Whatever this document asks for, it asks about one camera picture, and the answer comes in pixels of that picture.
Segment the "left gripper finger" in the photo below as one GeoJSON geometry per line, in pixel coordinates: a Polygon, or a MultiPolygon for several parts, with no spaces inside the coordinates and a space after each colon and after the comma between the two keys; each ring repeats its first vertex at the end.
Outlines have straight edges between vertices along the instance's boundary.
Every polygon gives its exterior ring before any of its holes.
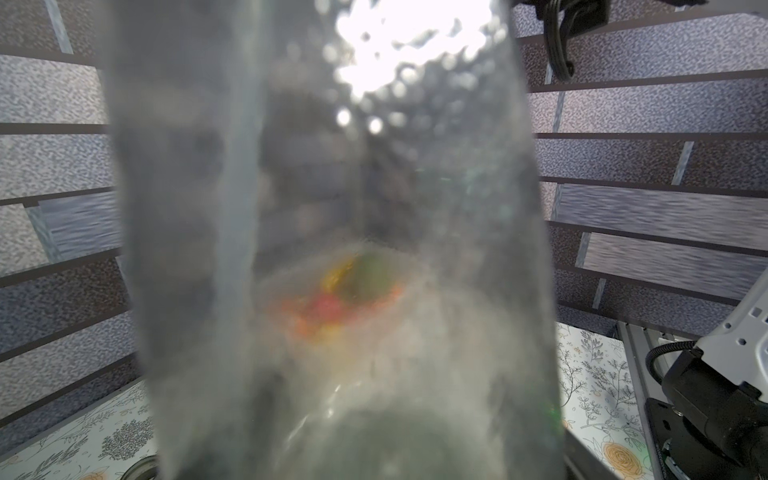
{"type": "Polygon", "coordinates": [[[563,447],[567,480],[618,479],[618,477],[569,430],[564,431],[563,447]]]}

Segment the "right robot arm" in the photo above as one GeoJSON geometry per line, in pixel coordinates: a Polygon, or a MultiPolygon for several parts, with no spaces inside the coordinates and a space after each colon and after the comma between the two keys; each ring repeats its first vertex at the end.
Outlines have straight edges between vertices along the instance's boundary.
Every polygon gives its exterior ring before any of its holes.
{"type": "Polygon", "coordinates": [[[767,278],[696,341],[645,358],[663,400],[645,410],[665,479],[767,476],[767,278]]]}

